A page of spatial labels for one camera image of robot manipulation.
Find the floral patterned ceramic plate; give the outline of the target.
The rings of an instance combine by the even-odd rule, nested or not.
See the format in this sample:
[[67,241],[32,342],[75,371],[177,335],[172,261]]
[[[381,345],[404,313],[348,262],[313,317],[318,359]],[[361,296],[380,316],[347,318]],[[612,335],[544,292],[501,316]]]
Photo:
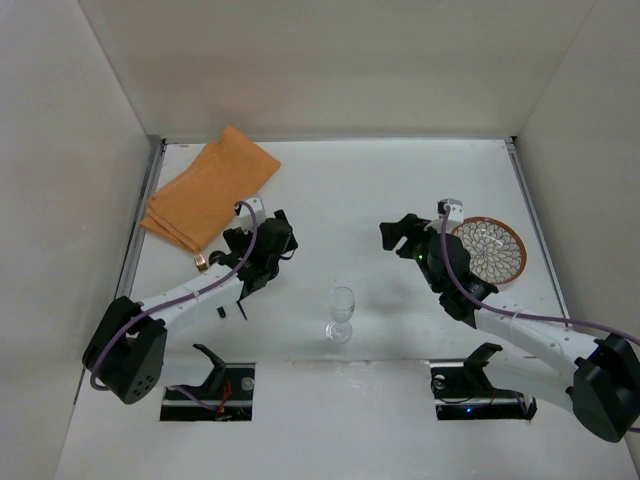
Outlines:
[[524,271],[527,251],[522,239],[505,223],[470,217],[452,229],[471,256],[471,272],[493,285],[516,280]]

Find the clear wine glass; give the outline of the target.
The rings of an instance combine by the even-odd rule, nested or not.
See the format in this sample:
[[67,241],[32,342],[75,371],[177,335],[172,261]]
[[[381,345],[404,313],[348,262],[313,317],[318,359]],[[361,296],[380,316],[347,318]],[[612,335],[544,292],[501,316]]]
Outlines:
[[355,311],[355,296],[346,286],[335,287],[329,295],[330,321],[326,326],[326,337],[338,344],[347,343],[352,336],[351,318]]

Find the orange cloth placemat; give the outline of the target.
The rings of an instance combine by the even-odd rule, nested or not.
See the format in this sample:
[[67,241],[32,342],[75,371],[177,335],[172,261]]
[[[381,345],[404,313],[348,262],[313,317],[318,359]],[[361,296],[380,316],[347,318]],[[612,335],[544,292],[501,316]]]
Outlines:
[[258,193],[280,166],[277,159],[228,126],[183,173],[149,198],[141,225],[197,254],[232,221],[235,202]]

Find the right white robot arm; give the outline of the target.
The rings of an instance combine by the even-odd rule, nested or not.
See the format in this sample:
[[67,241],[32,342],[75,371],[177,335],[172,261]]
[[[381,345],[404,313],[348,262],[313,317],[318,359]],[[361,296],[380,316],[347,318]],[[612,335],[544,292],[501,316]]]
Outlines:
[[617,443],[639,418],[639,359],[636,340],[612,332],[597,338],[566,329],[565,320],[516,309],[494,285],[470,270],[461,240],[408,214],[380,225],[382,246],[416,262],[443,310],[454,320],[497,336],[553,371],[540,376],[519,369],[528,386],[539,385],[552,403],[568,408],[602,440]]

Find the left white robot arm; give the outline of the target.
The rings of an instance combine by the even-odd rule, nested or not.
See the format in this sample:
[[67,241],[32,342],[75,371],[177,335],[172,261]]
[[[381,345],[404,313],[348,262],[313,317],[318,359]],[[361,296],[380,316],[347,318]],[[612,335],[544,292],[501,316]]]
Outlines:
[[126,405],[140,401],[160,380],[171,331],[240,306],[276,278],[298,248],[286,213],[266,216],[239,201],[236,215],[239,225],[223,232],[228,250],[212,252],[206,271],[154,297],[121,296],[109,304],[82,357],[92,388]]

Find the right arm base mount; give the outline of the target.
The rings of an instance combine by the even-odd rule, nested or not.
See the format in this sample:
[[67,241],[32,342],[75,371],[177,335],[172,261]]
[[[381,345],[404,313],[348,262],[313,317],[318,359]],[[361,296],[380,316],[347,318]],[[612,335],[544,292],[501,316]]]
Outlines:
[[524,420],[537,413],[535,398],[496,388],[485,369],[503,348],[484,343],[468,357],[429,363],[430,389],[439,421]]

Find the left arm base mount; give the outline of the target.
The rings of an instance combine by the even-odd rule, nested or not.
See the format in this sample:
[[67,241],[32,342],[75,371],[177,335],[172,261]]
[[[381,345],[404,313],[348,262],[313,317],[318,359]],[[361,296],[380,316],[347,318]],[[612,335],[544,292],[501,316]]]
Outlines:
[[211,363],[199,384],[169,385],[160,407],[161,422],[249,422],[253,415],[255,363],[227,363],[203,344],[193,347]]

